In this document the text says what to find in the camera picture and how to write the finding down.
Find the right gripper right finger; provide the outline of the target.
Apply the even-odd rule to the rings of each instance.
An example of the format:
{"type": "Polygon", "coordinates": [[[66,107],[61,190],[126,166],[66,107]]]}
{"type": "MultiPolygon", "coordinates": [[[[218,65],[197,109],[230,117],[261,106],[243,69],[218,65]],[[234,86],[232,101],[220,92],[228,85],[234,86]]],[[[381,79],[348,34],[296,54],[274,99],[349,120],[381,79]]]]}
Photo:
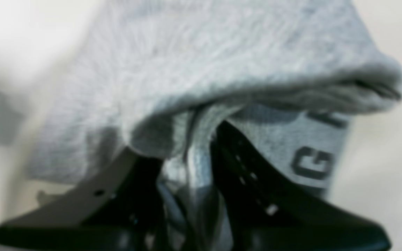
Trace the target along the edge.
{"type": "Polygon", "coordinates": [[[211,144],[214,182],[228,209],[234,251],[388,251],[377,223],[316,197],[273,167],[233,125],[211,144]]]}

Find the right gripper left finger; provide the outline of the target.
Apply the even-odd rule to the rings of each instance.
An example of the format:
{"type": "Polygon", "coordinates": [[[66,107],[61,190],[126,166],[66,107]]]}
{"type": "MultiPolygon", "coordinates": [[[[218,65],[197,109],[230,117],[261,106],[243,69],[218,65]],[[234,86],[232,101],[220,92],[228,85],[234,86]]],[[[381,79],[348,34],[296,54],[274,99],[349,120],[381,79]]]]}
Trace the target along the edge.
{"type": "Polygon", "coordinates": [[[161,166],[125,149],[61,198],[0,224],[0,251],[169,251],[161,166]]]}

